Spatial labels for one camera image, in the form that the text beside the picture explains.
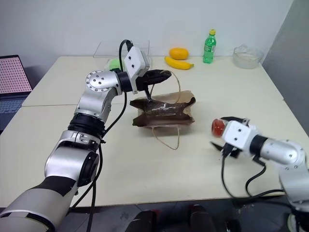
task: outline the bottle label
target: bottle label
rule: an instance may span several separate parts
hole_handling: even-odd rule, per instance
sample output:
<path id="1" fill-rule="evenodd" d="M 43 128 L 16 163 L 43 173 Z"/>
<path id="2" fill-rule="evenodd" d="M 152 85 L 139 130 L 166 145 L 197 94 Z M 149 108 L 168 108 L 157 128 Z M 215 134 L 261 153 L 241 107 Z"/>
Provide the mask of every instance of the bottle label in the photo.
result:
<path id="1" fill-rule="evenodd" d="M 209 47 L 209 46 L 205 45 L 204 51 L 205 52 L 214 52 L 215 48 L 216 48 L 216 46 Z"/>

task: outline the laptop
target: laptop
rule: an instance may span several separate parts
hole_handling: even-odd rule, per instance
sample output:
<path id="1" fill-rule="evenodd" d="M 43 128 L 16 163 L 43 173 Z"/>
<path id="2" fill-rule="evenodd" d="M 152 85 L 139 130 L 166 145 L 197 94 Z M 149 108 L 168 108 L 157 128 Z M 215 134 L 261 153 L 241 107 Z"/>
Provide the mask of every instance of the laptop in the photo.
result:
<path id="1" fill-rule="evenodd" d="M 0 132 L 32 91 L 18 55 L 0 57 Z"/>

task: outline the green object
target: green object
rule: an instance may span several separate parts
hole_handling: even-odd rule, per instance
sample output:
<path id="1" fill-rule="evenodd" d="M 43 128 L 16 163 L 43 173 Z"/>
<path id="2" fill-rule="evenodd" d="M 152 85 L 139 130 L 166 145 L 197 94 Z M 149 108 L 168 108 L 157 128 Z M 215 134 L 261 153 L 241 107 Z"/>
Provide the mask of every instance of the green object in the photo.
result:
<path id="1" fill-rule="evenodd" d="M 110 61 L 110 70 L 112 69 L 120 69 L 120 61 L 119 59 L 112 59 Z"/>
<path id="2" fill-rule="evenodd" d="M 211 64 L 213 61 L 213 54 L 217 45 L 216 38 L 214 37 L 215 34 L 216 31 L 214 29 L 211 29 L 209 32 L 209 36 L 205 40 L 203 62 L 207 64 Z"/>

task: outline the banana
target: banana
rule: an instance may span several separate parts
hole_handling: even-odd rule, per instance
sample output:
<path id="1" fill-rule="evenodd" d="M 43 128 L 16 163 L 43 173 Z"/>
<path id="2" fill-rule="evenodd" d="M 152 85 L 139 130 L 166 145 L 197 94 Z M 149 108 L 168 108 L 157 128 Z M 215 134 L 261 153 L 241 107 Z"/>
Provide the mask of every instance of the banana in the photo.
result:
<path id="1" fill-rule="evenodd" d="M 175 59 L 172 59 L 171 57 L 165 57 L 165 62 L 175 68 L 175 69 L 182 69 L 182 70 L 187 70 L 187 69 L 190 69 L 194 66 L 194 64 L 190 64 L 188 62 L 185 62 L 185 61 L 180 61 L 180 60 L 175 60 Z"/>

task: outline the yellow fruit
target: yellow fruit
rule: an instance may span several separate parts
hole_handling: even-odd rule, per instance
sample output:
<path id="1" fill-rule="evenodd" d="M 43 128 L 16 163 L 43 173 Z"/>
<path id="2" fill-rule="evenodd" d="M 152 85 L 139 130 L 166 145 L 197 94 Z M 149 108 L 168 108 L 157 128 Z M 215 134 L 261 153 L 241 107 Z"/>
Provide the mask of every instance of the yellow fruit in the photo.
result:
<path id="1" fill-rule="evenodd" d="M 169 55 L 173 59 L 187 59 L 189 52 L 185 48 L 175 47 L 169 51 Z"/>
<path id="2" fill-rule="evenodd" d="M 169 66 L 175 69 L 182 69 L 182 70 L 187 70 L 194 66 L 194 64 L 190 64 L 185 61 L 175 60 L 175 59 L 172 59 L 171 57 L 165 57 L 165 62 Z"/>

